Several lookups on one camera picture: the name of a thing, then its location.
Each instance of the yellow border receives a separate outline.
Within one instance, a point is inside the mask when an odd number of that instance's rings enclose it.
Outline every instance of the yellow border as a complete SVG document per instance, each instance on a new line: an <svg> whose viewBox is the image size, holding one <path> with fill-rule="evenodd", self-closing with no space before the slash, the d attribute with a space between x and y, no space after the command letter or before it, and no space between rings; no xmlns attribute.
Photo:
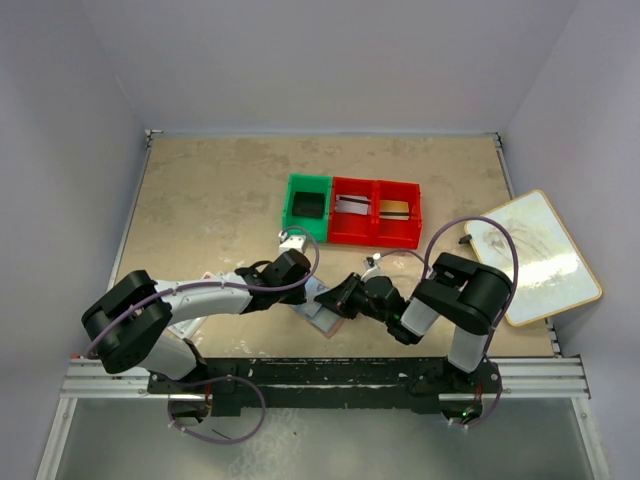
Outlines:
<svg viewBox="0 0 640 480"><path fill-rule="evenodd" d="M513 203L513 202L515 202L517 200L520 200L521 198L524 198L524 197L527 197L527 196L531 195L532 193L539 193L540 195L542 195L542 198L544 199L544 201L547 203L547 205L551 209L551 212L553 213L553 215L556 217L556 220L558 221L558 223L562 227L562 230L564 231L565 235L567 236L567 238L571 242L571 245L573 245L574 250L576 251L576 253L580 257L580 260L582 260L582 263L584 264L585 268L587 269L587 272L589 272L589 275L591 276L591 279L593 280L593 282L598 287L598 294L593 298L589 298L589 299L584 300L584 301L582 301L580 303L576 303L576 304L570 305L570 306L568 306L566 308L563 308L563 309L560 309L560 310L556 310L556 311L551 312L551 313L547 313L546 315L534 318L532 320L528 320L528 321L526 321L524 323L518 323L518 324L511 323L511 319L509 318L509 314L507 313L505 315L505 318L507 319L507 322L509 322L509 325L513 325L514 327L522 327L524 325L528 325L529 323L537 322L538 320L542 320L542 319L550 317L552 315L556 315L558 313L565 312L567 310L571 310L572 308L579 307L580 305L584 305L586 303L595 302L596 300L598 300L602 296L602 287L600 286L600 283L598 282L598 279L596 278L596 276L591 271L591 268L589 267L589 264L585 261L584 257L582 256L582 253L580 253L580 250L578 250L578 247L576 246L575 242L573 241L573 238L571 238L571 235L569 235L569 232L567 231L566 227L564 226L564 223L562 223L562 220L560 220L560 217L558 216L558 214L556 213L555 209L553 208L553 205L551 205L551 202L549 201L549 199L547 198L547 196L545 195L545 193L542 190L531 190L529 193L525 193L524 195L520 195L519 197L516 197L513 200L509 200L507 203L505 203L503 205L500 205L499 207L496 207L493 210L489 210L488 212L483 213L482 215L483 216L489 215L489 214L495 212L496 210L500 210L501 208L506 207L510 203ZM468 225L469 225L470 222L466 222L464 224L464 231L465 231L465 233L467 235L469 234ZM471 248L473 248L473 251L476 254L476 257L478 257L478 260L480 262L482 262L482 258L480 258L480 254L478 253L478 250L476 249L476 246L473 243L473 238L471 238L471 242L470 243L471 243Z"/></svg>

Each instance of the gray wall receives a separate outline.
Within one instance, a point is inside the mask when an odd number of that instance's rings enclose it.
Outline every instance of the gray wall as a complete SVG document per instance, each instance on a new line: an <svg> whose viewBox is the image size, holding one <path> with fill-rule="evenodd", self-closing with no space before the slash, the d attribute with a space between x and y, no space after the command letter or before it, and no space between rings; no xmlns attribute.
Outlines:
<svg viewBox="0 0 640 480"><path fill-rule="evenodd" d="M506 127L577 0L83 0L147 127Z"/></svg>
<svg viewBox="0 0 640 480"><path fill-rule="evenodd" d="M79 0L0 6L0 465L35 477L84 309L106 287L141 123Z"/></svg>
<svg viewBox="0 0 640 480"><path fill-rule="evenodd" d="M505 142L517 193L547 192L602 283L560 340L584 358L615 478L638 478L640 2L579 4Z"/></svg>

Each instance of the gray floor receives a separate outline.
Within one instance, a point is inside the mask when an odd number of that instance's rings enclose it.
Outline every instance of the gray floor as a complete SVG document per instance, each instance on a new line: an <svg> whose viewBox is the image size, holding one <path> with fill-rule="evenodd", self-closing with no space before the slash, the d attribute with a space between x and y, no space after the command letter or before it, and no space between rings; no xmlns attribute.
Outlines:
<svg viewBox="0 0 640 480"><path fill-rule="evenodd" d="M234 436L257 418L245 410L198 429ZM57 479L592 478L565 400L505 400L466 432L398 410L271 410L256 437L234 446L183 436L167 423L161 400L80 400Z"/></svg>

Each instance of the wooden table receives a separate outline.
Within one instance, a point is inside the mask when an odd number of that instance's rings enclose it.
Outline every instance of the wooden table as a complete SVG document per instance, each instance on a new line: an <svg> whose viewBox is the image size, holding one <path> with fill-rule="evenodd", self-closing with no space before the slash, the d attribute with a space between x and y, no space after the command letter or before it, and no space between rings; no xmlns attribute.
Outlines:
<svg viewBox="0 0 640 480"><path fill-rule="evenodd" d="M481 214L509 200L490 137L158 138L147 165L118 278L146 269L152 278L187 280L205 271L232 271L273 260L289 173L419 183L424 227L420 250L444 223ZM459 246L462 226L437 244L474 258ZM316 275L328 285L379 248L321 244ZM382 268L408 296L422 270L411 256L389 257ZM453 324L440 318L419 345L404 346L383 324L347 320L326 339L284 305L249 315L209 317L193 336L204 356L387 357L443 356ZM490 354L552 356L544 322L515 328L503 322Z"/></svg>

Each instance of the rounded corner board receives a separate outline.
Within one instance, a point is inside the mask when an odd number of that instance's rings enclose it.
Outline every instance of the rounded corner board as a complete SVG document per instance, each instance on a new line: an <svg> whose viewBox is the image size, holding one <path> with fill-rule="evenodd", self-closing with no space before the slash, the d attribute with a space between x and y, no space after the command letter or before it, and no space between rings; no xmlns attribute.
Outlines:
<svg viewBox="0 0 640 480"><path fill-rule="evenodd" d="M519 279L507 321L526 325L592 302L602 288L547 196L533 190L484 215L501 223L518 251ZM502 234L478 220L465 224L479 261L513 278L509 246Z"/></svg>

